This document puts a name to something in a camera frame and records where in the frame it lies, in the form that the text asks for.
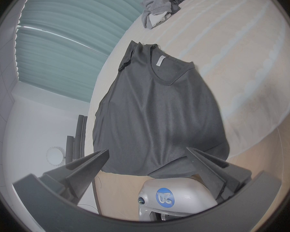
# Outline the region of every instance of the mattress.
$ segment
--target mattress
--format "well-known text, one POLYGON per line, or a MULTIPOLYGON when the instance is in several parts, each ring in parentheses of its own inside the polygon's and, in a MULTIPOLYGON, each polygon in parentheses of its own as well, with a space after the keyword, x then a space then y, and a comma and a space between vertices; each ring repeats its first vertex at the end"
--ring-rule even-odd
POLYGON ((137 18, 108 57, 90 103, 85 155, 94 150, 99 102, 131 40, 193 61, 220 107, 229 157, 261 141, 290 112, 290 26, 271 0, 185 0, 180 7, 153 29, 137 18))

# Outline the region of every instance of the care label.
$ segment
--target care label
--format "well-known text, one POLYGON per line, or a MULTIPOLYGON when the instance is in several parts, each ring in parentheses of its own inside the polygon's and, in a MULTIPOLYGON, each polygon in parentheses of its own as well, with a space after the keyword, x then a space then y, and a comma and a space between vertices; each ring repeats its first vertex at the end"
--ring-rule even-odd
POLYGON ((160 66, 160 64, 162 63, 162 60, 164 60, 166 58, 166 56, 161 55, 161 57, 159 58, 156 66, 160 66))

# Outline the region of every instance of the curtain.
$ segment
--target curtain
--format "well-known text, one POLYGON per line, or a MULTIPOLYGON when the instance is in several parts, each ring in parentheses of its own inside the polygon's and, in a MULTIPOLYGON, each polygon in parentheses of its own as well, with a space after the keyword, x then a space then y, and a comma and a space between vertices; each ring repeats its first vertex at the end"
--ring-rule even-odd
POLYGON ((113 48, 142 0, 27 0, 16 33, 19 80, 90 102, 113 48))

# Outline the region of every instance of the floor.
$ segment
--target floor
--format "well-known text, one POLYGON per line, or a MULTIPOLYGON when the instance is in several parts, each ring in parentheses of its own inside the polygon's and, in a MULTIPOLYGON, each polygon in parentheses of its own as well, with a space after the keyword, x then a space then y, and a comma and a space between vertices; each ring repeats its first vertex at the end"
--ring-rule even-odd
MULTIPOLYGON (((230 163, 248 168, 252 178, 262 170, 282 180, 282 186, 256 231, 281 203, 290 188, 290 114, 271 134, 244 153, 228 159, 230 163)), ((95 178, 97 196, 103 215, 138 220, 138 193, 148 176, 128 176, 99 172, 95 178)))

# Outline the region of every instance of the blue circular logo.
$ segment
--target blue circular logo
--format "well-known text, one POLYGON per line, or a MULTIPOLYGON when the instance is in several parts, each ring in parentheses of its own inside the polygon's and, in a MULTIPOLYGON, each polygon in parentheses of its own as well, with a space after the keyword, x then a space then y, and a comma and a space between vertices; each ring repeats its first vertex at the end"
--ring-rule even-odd
POLYGON ((158 204, 165 208, 170 208, 175 203, 174 195, 168 188, 160 188, 156 193, 156 199, 158 204))

